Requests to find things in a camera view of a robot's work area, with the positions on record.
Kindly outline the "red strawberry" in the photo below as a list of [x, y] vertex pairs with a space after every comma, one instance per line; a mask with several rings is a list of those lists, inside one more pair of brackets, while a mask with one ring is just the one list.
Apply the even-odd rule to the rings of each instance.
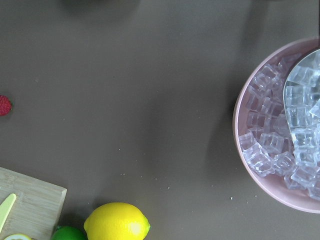
[[12, 108], [13, 108], [13, 105], [10, 99], [5, 95], [1, 95], [0, 96], [0, 116], [1, 117], [6, 116], [11, 112]]

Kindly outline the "whole yellow lemon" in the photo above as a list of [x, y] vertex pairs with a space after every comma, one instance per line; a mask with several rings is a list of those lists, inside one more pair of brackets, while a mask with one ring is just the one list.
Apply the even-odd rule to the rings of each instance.
[[89, 240], [143, 240], [151, 225], [136, 206], [111, 202], [96, 208], [83, 228]]

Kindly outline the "pink bowl of ice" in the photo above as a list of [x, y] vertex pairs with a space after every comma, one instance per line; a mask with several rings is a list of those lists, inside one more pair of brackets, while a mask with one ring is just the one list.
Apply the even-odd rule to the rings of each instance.
[[293, 65], [315, 49], [317, 37], [268, 56], [248, 78], [233, 113], [235, 144], [254, 181], [277, 201], [309, 213], [320, 211], [320, 148], [295, 150], [283, 90]]

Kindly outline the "metal ice scoop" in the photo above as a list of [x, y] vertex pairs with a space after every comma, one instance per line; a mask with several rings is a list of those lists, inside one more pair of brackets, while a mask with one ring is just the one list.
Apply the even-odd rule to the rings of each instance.
[[284, 110], [294, 149], [320, 147], [320, 50], [302, 56], [283, 88]]

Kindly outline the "green lime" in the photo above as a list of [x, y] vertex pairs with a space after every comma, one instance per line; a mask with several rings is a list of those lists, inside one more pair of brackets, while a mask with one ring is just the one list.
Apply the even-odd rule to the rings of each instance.
[[86, 235], [72, 226], [58, 226], [50, 238], [51, 240], [86, 240]]

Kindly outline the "wooden cutting board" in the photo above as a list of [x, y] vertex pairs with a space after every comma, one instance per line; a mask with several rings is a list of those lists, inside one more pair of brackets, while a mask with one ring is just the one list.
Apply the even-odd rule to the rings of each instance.
[[10, 194], [15, 194], [16, 200], [0, 238], [24, 234], [36, 240], [49, 240], [58, 225], [67, 189], [2, 167], [0, 201]]

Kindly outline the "yellow plastic knife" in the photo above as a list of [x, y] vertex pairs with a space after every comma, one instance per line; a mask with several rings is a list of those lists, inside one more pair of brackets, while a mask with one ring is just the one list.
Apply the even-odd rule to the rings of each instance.
[[2, 229], [7, 217], [17, 199], [15, 193], [11, 193], [1, 204], [0, 204], [0, 228]]

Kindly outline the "lemon half slice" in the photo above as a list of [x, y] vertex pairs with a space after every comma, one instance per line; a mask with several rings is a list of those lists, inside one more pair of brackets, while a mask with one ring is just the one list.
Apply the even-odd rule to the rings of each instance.
[[32, 238], [22, 233], [15, 233], [7, 236], [4, 240], [32, 240]]

